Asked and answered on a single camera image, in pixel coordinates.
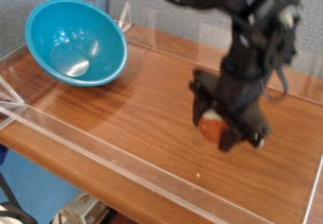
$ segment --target bowl rim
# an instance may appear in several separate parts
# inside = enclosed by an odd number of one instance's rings
[[[109,74],[108,77],[104,77],[102,79],[86,81],[86,80],[78,80],[75,78],[66,77],[63,74],[61,74],[58,71],[55,71],[47,65],[47,63],[39,57],[37,50],[34,49],[34,42],[33,42],[33,37],[31,37],[31,27],[33,27],[33,24],[34,24],[34,17],[45,8],[47,8],[49,6],[51,6],[57,3],[74,3],[74,4],[82,5],[87,8],[90,8],[90,9],[93,9],[95,12],[98,12],[102,15],[102,17],[106,19],[106,21],[110,23],[110,25],[114,27],[114,29],[117,31],[117,35],[118,35],[121,42],[122,42],[124,56],[122,56],[121,63],[120,63],[117,70],[113,72],[113,74]],[[124,34],[122,30],[118,28],[118,26],[117,26],[114,20],[112,19],[112,17],[106,14],[106,12],[102,9],[100,9],[97,6],[94,6],[93,4],[90,4],[90,3],[87,3],[82,0],[49,0],[43,3],[41,3],[39,5],[37,5],[37,7],[30,12],[27,20],[26,20],[25,41],[26,41],[26,45],[29,47],[30,53],[34,57],[34,60],[35,60],[37,64],[39,65],[39,67],[43,69],[43,71],[51,77],[54,77],[57,80],[59,80],[59,81],[62,81],[62,82],[65,82],[70,85],[81,86],[81,87],[89,87],[89,86],[98,86],[98,85],[106,84],[109,81],[112,81],[122,73],[122,71],[125,69],[126,56],[128,56],[125,34]]]

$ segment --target blue bowl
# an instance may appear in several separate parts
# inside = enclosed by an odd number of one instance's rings
[[[50,0],[30,13],[26,45],[41,68],[75,86],[113,80],[126,65],[126,40],[106,13],[81,0]]]

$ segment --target small orange ball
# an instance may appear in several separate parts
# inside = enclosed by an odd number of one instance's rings
[[[213,110],[208,110],[200,117],[197,128],[208,141],[218,143],[220,136],[228,126],[217,113]]]

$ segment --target wooden table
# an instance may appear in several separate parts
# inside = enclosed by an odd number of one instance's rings
[[[213,56],[214,64],[222,56],[201,44],[142,28],[133,27],[126,36],[142,44],[152,40],[156,49],[174,49],[210,71],[208,58],[192,56],[192,48]],[[190,121],[188,81],[196,63],[133,43],[128,50],[124,73],[101,87],[85,89],[55,83],[25,49],[0,70],[29,104],[53,117],[269,221],[301,223],[323,150],[321,80],[289,72],[292,81],[309,85],[304,90],[302,85],[293,84],[290,91],[300,97],[289,95],[278,103],[261,100],[273,129],[265,147],[254,150],[241,144],[226,154],[202,139]],[[138,223],[209,223],[21,124],[14,122],[2,130],[0,141]],[[320,214],[310,218],[316,218],[312,223],[323,222]]]

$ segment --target transparent plastic bin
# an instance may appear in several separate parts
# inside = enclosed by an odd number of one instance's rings
[[[140,25],[129,16],[137,9],[148,15]],[[262,99],[273,127],[262,149],[241,144],[228,154],[218,152],[190,121],[188,81],[194,67],[217,71],[224,52],[156,30],[158,13],[125,6],[117,21],[128,66],[105,86],[82,89],[55,82],[21,48],[0,64],[6,99],[0,113],[19,129],[45,135],[43,144],[73,149],[210,223],[316,223],[323,133],[313,122],[323,120],[314,90],[321,79],[294,73],[292,95],[278,104]],[[305,135],[292,131],[301,129],[302,116],[310,117]]]

